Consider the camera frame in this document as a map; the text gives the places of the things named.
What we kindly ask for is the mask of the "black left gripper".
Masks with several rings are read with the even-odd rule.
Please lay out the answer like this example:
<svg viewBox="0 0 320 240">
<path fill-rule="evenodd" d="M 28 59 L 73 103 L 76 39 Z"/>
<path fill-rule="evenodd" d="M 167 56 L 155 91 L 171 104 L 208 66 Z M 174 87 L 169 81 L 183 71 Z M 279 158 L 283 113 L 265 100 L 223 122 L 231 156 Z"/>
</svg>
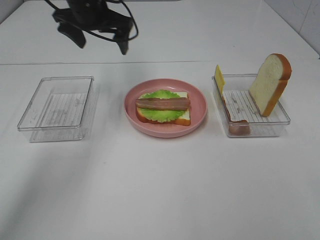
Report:
<svg viewBox="0 0 320 240">
<path fill-rule="evenodd" d="M 129 49 L 129 34 L 133 27 L 131 17 L 108 8 L 104 0 L 68 0 L 68 8 L 56 9 L 52 16 L 59 23 L 58 32 L 72 40 L 83 49 L 86 39 L 83 31 L 114 33 L 121 54 Z"/>
</svg>

